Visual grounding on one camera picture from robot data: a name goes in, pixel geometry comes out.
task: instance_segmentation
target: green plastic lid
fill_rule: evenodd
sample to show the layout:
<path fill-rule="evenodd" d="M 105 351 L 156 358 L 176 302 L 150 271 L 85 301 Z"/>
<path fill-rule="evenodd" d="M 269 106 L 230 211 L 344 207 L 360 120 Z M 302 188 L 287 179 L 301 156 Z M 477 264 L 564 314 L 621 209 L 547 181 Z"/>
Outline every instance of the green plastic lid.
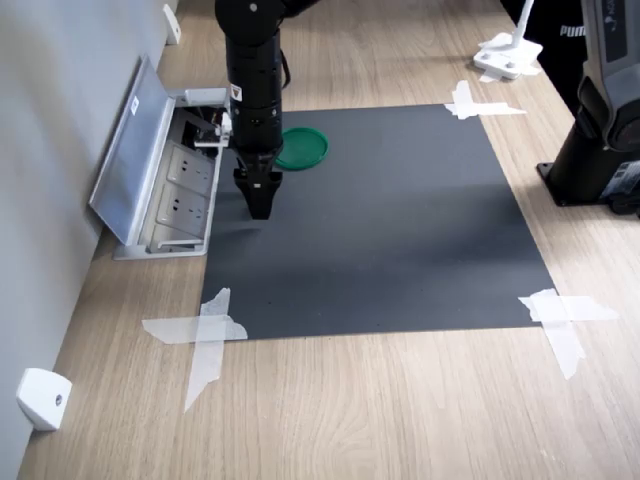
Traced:
<path fill-rule="evenodd" d="M 322 161 L 329 151 L 329 140 L 313 128 L 290 128 L 282 133 L 284 147 L 276 165 L 286 170 L 304 170 Z"/>

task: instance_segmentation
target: white tape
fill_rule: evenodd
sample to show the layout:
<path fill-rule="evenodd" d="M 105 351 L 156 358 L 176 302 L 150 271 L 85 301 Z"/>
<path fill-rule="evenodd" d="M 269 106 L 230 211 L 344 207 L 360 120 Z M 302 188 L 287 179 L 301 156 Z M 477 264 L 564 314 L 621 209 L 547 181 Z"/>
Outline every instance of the white tape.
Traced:
<path fill-rule="evenodd" d="M 578 362 L 586 358 L 572 322 L 616 320 L 618 314 L 591 297 L 562 297 L 554 289 L 543 290 L 519 299 L 528 309 L 531 320 L 541 322 L 551 349 L 567 380 L 575 375 Z"/>
<path fill-rule="evenodd" d="M 456 106 L 457 115 L 460 120 L 477 115 L 473 98 L 471 97 L 469 82 L 466 80 L 459 81 L 456 89 L 451 93 L 453 96 L 453 104 Z"/>
<path fill-rule="evenodd" d="M 454 116 L 458 115 L 458 106 L 447 103 L 445 108 L 449 110 Z M 506 103 L 474 103 L 475 109 L 474 115 L 523 115 L 527 113 L 525 110 L 519 110 L 517 108 L 510 107 Z"/>
<path fill-rule="evenodd" d="M 477 115 L 522 115 L 527 113 L 524 110 L 512 108 L 506 103 L 475 103 L 471 96 L 469 82 L 461 80 L 458 82 L 456 89 L 452 92 L 453 103 L 445 105 L 454 116 L 460 120 Z"/>
<path fill-rule="evenodd" d="M 143 320 L 143 328 L 167 345 L 195 342 L 184 411 L 205 387 L 220 378 L 225 340 L 246 340 L 247 331 L 227 315 L 231 290 L 223 288 L 200 306 L 199 317 Z"/>
<path fill-rule="evenodd" d="M 143 320 L 144 329 L 167 345 L 246 340 L 247 331 L 228 315 Z"/>

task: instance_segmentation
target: wooden desk surface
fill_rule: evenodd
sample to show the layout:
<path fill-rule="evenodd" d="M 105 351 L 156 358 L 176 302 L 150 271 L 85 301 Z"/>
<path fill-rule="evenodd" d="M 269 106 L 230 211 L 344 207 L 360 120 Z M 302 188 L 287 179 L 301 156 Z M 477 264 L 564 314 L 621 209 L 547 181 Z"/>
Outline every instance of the wooden desk surface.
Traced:
<path fill-rule="evenodd" d="M 226 85 L 213 1 L 179 17 L 165 84 Z M 623 315 L 576 327 L 575 377 L 537 328 L 248 341 L 183 415 L 193 347 L 140 320 L 195 314 L 205 260 L 113 262 L 107 235 L 56 365 L 74 384 L 62 429 L 34 435 L 21 478 L 638 478 L 640 223 L 552 204 L 534 166 L 569 112 L 544 75 L 481 84 L 467 67 L 511 28 L 497 0 L 325 0 L 283 26 L 284 106 L 444 103 L 467 79 L 477 101 L 527 110 L 483 123 L 553 279 Z"/>

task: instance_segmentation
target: black robotic arm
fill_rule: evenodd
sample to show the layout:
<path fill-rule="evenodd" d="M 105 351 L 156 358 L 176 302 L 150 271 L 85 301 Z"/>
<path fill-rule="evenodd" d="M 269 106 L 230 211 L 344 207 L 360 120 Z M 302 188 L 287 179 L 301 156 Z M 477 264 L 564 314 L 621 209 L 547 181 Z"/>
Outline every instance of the black robotic arm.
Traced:
<path fill-rule="evenodd" d="M 234 181 L 251 216 L 268 219 L 282 173 L 272 171 L 282 150 L 282 61 L 279 26 L 318 0 L 216 0 L 226 36 L 231 82 Z"/>
<path fill-rule="evenodd" d="M 560 206 L 640 208 L 640 1 L 582 0 L 588 59 L 576 122 L 553 164 L 538 170 Z"/>

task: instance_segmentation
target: electrical socket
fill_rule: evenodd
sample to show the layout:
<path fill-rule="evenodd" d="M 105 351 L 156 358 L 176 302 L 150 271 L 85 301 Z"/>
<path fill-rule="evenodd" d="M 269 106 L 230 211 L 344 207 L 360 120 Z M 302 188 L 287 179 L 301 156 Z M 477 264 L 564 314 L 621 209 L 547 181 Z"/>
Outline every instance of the electrical socket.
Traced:
<path fill-rule="evenodd" d="M 213 185 L 213 163 L 174 144 L 167 178 L 181 187 L 209 195 Z"/>
<path fill-rule="evenodd" d="M 207 198 L 184 187 L 165 184 L 158 208 L 158 223 L 204 238 Z"/>

